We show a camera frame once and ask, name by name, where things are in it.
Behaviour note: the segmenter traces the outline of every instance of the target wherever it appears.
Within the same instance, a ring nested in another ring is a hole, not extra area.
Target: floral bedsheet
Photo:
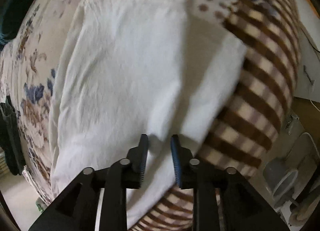
[[[80,0],[34,0],[17,37],[0,54],[0,98],[17,110],[25,178],[44,202],[51,193],[48,116],[52,88]],[[218,22],[248,46],[235,93],[199,151],[204,160],[252,176],[276,140],[288,111],[300,60],[294,0],[194,0],[193,13]],[[190,226],[192,194],[170,189],[132,230]]]

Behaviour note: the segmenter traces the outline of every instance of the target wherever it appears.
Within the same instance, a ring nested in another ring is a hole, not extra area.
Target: plaid pattern
[[[251,177],[279,135],[300,61],[294,0],[238,0],[224,27],[247,46],[233,96],[222,109],[198,155],[218,168]],[[172,187],[132,231],[183,230],[192,224],[193,194]]]

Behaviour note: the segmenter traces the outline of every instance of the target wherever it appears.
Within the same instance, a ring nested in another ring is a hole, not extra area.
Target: white fabric
[[[195,153],[239,77],[246,47],[188,14],[191,0],[82,0],[69,30],[49,115],[58,195],[149,136],[143,187],[127,192],[128,227],[174,183],[169,138]]]

